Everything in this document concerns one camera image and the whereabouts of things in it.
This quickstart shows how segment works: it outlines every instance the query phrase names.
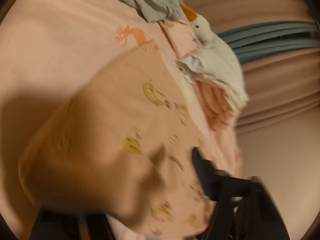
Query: wall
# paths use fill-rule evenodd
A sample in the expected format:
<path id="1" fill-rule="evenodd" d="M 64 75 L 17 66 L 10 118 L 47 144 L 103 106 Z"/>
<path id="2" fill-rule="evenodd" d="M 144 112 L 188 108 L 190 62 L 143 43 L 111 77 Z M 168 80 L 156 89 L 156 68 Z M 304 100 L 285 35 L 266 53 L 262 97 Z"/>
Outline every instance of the wall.
<path id="1" fill-rule="evenodd" d="M 299 240 L 320 210 L 320 108 L 239 135 L 243 177 L 259 176 Z"/>

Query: white cloth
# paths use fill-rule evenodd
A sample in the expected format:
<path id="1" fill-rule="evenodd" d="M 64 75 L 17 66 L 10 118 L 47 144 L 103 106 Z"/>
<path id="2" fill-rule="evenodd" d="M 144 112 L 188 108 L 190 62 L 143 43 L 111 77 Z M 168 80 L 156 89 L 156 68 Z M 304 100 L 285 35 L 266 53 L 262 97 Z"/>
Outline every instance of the white cloth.
<path id="1" fill-rule="evenodd" d="M 228 44 L 216 34 L 213 35 L 209 45 L 196 49 L 179 60 L 178 65 L 187 71 L 187 79 L 190 80 L 192 76 L 195 80 L 221 87 L 230 107 L 233 110 L 242 110 L 249 97 L 245 91 L 241 65 Z"/>

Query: orange giraffe print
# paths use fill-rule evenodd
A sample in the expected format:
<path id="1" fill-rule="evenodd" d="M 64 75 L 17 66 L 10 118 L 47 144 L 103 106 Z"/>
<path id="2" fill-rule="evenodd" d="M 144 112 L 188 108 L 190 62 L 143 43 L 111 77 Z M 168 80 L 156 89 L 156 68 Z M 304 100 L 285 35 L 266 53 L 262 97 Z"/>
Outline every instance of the orange giraffe print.
<path id="1" fill-rule="evenodd" d="M 135 38 L 138 46 L 145 43 L 147 41 L 146 37 L 144 36 L 144 32 L 139 28 L 130 28 L 129 26 L 125 27 L 124 29 L 122 27 L 119 27 L 117 29 L 116 40 L 117 41 L 123 41 L 124 44 L 122 44 L 123 47 L 127 46 L 128 36 L 133 35 Z"/>

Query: bed sheet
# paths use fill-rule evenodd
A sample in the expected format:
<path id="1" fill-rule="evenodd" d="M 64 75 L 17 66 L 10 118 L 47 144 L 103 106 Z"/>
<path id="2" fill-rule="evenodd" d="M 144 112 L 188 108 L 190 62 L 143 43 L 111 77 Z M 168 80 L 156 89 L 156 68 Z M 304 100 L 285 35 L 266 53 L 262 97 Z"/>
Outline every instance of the bed sheet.
<path id="1" fill-rule="evenodd" d="M 31 136 L 106 62 L 149 40 L 183 91 L 211 154 L 206 157 L 240 175 L 237 146 L 224 145 L 231 131 L 209 129 L 158 23 L 146 23 L 118 0 L 17 0 L 0 25 L 0 213 L 18 239 L 28 239 L 38 212 L 23 193 L 17 168 Z M 112 224 L 119 239 L 143 238 Z"/>

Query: beige wall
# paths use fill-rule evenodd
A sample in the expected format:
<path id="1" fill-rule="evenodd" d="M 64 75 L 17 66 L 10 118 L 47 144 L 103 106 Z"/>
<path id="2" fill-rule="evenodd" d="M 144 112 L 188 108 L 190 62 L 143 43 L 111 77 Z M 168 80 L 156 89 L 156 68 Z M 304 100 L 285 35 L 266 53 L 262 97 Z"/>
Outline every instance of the beige wall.
<path id="1" fill-rule="evenodd" d="M 320 108 L 239 135 L 243 176 L 259 176 L 299 240 L 320 210 Z"/>

